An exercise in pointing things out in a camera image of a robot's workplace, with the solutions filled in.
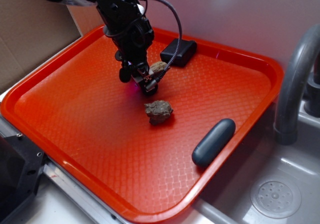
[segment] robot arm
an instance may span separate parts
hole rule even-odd
[[[162,79],[170,64],[178,53],[180,43],[178,41],[176,53],[165,67],[160,76],[154,76],[147,61],[147,49],[154,40],[154,31],[145,16],[145,11],[138,0],[87,0],[97,3],[97,10],[102,17],[105,27],[104,34],[112,38],[118,51],[115,59],[121,61],[119,78],[127,83],[131,77],[139,84],[144,94],[150,96],[156,93],[158,82]],[[179,25],[179,37],[182,36],[181,25],[177,14],[175,17]]]

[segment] tray rim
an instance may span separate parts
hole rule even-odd
[[[57,54],[55,57],[50,59],[46,62],[42,67],[37,69],[35,72],[30,74],[28,77],[23,79],[19,82],[16,86],[14,86],[4,97],[3,101],[0,105],[0,111],[4,118],[6,118],[10,123],[17,126],[18,129],[23,131],[31,140],[35,143],[45,143],[49,142],[43,136],[39,136],[38,134],[34,133],[33,130],[28,126],[28,124],[23,120],[20,119],[14,113],[15,103],[19,100],[19,98],[26,92],[28,92],[32,87],[34,87],[37,83],[41,80],[46,78],[49,74],[57,70],[61,67],[65,62],[70,60],[79,51],[84,50],[86,47],[91,45],[95,40],[102,37],[103,25],[99,26],[84,37],[81,37],[79,40],[75,41],[71,46],[67,47],[64,51]],[[170,32],[167,30],[162,30],[158,28],[154,28],[155,31],[155,41],[161,43],[169,43],[172,41],[173,38],[177,36],[176,33]],[[264,97],[264,99],[260,102],[257,108],[251,113],[248,119],[243,123],[243,125],[238,129],[236,134],[230,140],[230,142],[225,146],[225,148],[220,152],[220,154],[215,158],[215,160],[211,163],[211,165],[203,172],[201,177],[195,182],[195,184],[191,187],[188,193],[172,208],[161,211],[158,213],[144,213],[136,209],[136,211],[132,211],[128,209],[128,203],[124,203],[123,201],[117,199],[117,194],[110,198],[110,202],[107,205],[110,205],[117,213],[123,216],[125,219],[131,222],[138,222],[138,223],[155,223],[170,219],[176,215],[178,215],[183,210],[187,209],[195,198],[200,194],[200,192],[205,188],[206,184],[213,178],[215,173],[219,170],[219,168],[225,163],[228,157],[232,154],[232,152],[237,148],[237,146],[241,143],[242,139],[248,134],[250,129],[254,126],[254,124],[258,121],[260,116],[265,112],[265,110],[269,107],[269,105],[273,102],[276,96],[279,93],[282,79],[284,76],[283,69],[280,65],[273,59],[255,54],[252,52],[244,51],[241,49],[237,49],[234,47],[229,47],[222,44],[217,44],[214,42],[210,42],[207,40],[201,40],[198,38],[193,38],[190,36],[183,36],[185,40],[195,40],[198,45],[198,53],[203,54],[206,56],[213,56],[218,60],[222,60],[225,62],[230,62],[235,65],[247,67],[256,71],[259,71],[265,74],[268,79],[270,80],[271,87],[268,94]],[[55,146],[47,146],[48,153],[53,153],[58,148]],[[58,162],[66,171],[70,169],[75,169],[76,172],[81,172],[83,169],[80,165],[73,165],[71,158],[66,156],[52,157],[55,161],[64,160],[63,163]],[[113,192],[109,187],[104,185],[100,180],[97,178],[93,184],[92,178],[88,177],[87,175],[80,175],[81,176],[81,183],[88,187],[95,195],[99,198],[101,197],[101,193],[99,189],[102,186],[105,186],[109,189],[109,192]]]

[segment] cardboard box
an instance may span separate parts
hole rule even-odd
[[[80,37],[68,8],[45,0],[0,0],[0,93]]]

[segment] white wall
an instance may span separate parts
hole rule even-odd
[[[167,0],[184,34],[271,57],[285,69],[303,33],[320,23],[320,0]],[[149,2],[151,25],[177,32],[170,11]]]

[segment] dark gray oval object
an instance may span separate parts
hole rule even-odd
[[[232,119],[219,121],[199,142],[192,153],[192,161],[198,167],[206,168],[230,141],[236,131]]]

